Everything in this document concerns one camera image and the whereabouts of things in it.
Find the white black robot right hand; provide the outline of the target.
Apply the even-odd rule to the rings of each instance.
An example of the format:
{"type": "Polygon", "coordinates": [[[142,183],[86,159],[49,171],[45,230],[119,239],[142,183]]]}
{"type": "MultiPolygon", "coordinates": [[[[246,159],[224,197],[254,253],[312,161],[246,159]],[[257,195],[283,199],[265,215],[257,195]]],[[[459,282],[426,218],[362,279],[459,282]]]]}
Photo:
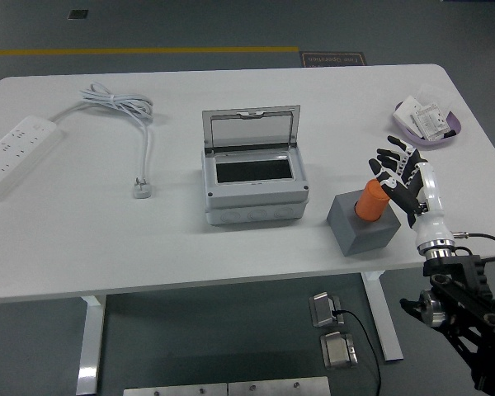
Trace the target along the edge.
{"type": "Polygon", "coordinates": [[[407,214],[417,251],[423,256],[433,248],[452,249],[433,166],[410,143],[392,135],[388,141],[398,150],[379,148],[369,165],[382,190],[407,214]]]}

